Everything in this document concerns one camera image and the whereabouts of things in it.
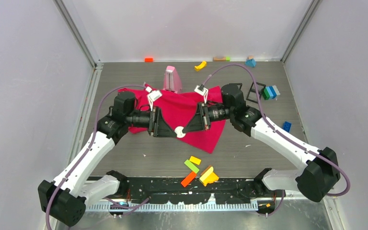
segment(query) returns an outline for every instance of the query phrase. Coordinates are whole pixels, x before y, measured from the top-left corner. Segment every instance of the red cloth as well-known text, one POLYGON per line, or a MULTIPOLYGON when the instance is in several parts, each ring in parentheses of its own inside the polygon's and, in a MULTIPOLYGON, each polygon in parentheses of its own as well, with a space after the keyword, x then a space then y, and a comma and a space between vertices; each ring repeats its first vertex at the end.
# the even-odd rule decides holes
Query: red cloth
MULTIPOLYGON (((121 89, 120 92, 133 92, 138 99, 138 108, 142 105, 147 105, 148 92, 145 90, 121 89)), ((164 120, 169 126, 175 130, 178 126, 185 127, 196 113, 196 105, 198 102, 203 102, 204 98, 196 92, 185 92, 176 94, 170 91, 160 90, 162 96, 157 99, 153 106, 161 108, 161 113, 164 120)), ((219 86, 209 89, 208 100, 214 102, 222 102, 221 90, 219 86)), ((148 110, 148 106, 142 107, 141 110, 148 110)), ((225 121, 217 121, 212 123, 211 129, 208 131, 186 133, 185 137, 178 138, 189 145, 204 150, 207 153, 212 153, 217 145, 222 134, 225 121)), ((146 128, 130 127, 129 131, 138 133, 147 131, 146 128)))

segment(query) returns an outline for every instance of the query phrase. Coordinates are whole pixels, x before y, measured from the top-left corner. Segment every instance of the white wall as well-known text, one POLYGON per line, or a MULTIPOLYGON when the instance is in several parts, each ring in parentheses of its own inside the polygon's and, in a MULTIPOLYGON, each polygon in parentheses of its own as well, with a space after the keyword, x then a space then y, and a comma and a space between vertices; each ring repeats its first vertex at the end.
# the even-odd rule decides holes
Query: white wall
POLYGON ((53 1, 0 1, 0 230, 43 223, 37 186, 67 164, 91 72, 53 1))
POLYGON ((66 2, 92 53, 102 62, 120 62, 217 55, 279 60, 311 0, 66 2))
POLYGON ((334 149, 351 179, 348 229, 368 229, 368 0, 324 0, 286 69, 310 143, 334 149))

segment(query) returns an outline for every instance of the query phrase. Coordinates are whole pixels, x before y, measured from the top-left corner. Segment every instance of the table surface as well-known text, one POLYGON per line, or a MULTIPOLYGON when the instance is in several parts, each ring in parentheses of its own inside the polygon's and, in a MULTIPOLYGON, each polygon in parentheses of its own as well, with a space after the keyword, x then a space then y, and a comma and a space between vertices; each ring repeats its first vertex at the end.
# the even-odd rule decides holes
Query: table surface
MULTIPOLYGON (((143 82, 161 89, 164 71, 168 65, 171 65, 176 67, 180 75, 183 91, 193 92, 197 84, 201 84, 210 73, 228 62, 208 62, 204 69, 196 72, 194 66, 198 64, 195 62, 105 63, 84 143, 93 129, 99 101, 111 89, 123 84, 142 85, 143 82)), ((283 63, 257 62, 256 67, 251 69, 258 82, 267 86, 276 85, 281 93, 277 100, 262 100, 266 115, 281 127, 285 121, 291 122, 291 134, 304 140, 303 129, 283 63)), ((232 66, 214 75, 207 87, 238 82, 243 83, 242 91, 246 96, 252 80, 244 69, 232 66)), ((114 97, 112 94, 105 100, 100 116, 107 114, 108 107, 113 105, 114 97)), ((257 108, 255 103, 247 102, 247 104, 257 108)), ((294 165, 271 147, 238 132, 229 121, 226 121, 222 136, 212 154, 175 138, 154 138, 147 132, 128 133, 101 160, 92 175, 102 176, 109 170, 115 170, 126 176, 185 177, 189 174, 189 169, 184 165, 184 161, 191 156, 202 160, 200 170, 203 171, 207 166, 212 165, 219 177, 255 177, 268 167, 278 170, 295 169, 294 165)))

